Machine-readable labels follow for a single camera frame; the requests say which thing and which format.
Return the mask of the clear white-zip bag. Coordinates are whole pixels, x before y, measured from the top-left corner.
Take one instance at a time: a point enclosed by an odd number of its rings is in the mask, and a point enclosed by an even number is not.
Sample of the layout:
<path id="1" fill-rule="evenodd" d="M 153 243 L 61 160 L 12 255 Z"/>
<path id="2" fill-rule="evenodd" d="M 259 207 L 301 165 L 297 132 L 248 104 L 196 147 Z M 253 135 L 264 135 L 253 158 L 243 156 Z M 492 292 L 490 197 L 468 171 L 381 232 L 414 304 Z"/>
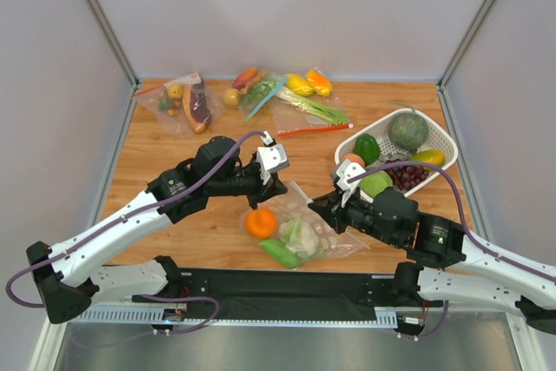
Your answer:
<path id="1" fill-rule="evenodd" d="M 323 259 L 345 258 L 367 245 L 354 235 L 337 234 L 313 210 L 296 182 L 288 192 L 246 211 L 239 227 L 265 254 L 288 269 Z"/>

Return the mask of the fake cabbage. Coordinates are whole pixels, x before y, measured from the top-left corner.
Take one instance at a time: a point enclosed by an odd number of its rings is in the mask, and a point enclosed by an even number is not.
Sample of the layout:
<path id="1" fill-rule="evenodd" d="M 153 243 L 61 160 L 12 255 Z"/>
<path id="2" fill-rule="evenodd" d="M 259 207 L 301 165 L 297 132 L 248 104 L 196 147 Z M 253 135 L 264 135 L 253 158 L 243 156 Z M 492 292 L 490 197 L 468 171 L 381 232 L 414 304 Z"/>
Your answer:
<path id="1" fill-rule="evenodd" d="M 322 251 L 321 240 L 312 226 L 300 217 L 283 222 L 278 235 L 287 249 L 301 258 L 316 256 Z"/>

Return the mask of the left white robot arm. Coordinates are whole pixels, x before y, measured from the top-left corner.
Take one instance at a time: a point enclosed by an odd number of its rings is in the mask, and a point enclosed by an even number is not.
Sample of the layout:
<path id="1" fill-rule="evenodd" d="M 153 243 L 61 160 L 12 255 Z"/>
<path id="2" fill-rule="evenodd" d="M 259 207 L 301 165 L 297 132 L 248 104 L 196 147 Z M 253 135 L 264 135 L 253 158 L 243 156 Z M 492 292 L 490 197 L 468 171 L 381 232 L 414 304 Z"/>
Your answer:
<path id="1" fill-rule="evenodd" d="M 244 196 L 254 209 L 285 194 L 288 189 L 278 173 L 288 165 L 285 149 L 269 135 L 248 163 L 241 161 L 238 142 L 216 136 L 88 230 L 52 246 L 31 245 L 27 257 L 50 322 L 65 323 L 105 301 L 179 302 L 187 293 L 186 284 L 170 257 L 123 266 L 107 262 L 143 238 L 204 210 L 211 197 Z"/>

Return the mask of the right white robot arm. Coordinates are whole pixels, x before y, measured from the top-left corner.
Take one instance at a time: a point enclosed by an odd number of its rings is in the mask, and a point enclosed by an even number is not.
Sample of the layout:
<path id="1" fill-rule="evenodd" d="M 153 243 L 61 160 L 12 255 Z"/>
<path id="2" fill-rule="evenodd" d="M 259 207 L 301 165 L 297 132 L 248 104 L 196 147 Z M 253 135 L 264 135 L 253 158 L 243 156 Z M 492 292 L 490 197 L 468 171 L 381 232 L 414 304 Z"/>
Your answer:
<path id="1" fill-rule="evenodd" d="M 463 226 L 421 212 L 416 201 L 388 188 L 372 202 L 340 191 L 308 204 L 341 234 L 351 227 L 407 254 L 398 265 L 398 298 L 456 301 L 496 308 L 526 324 L 555 332 L 555 268 L 500 248 Z"/>

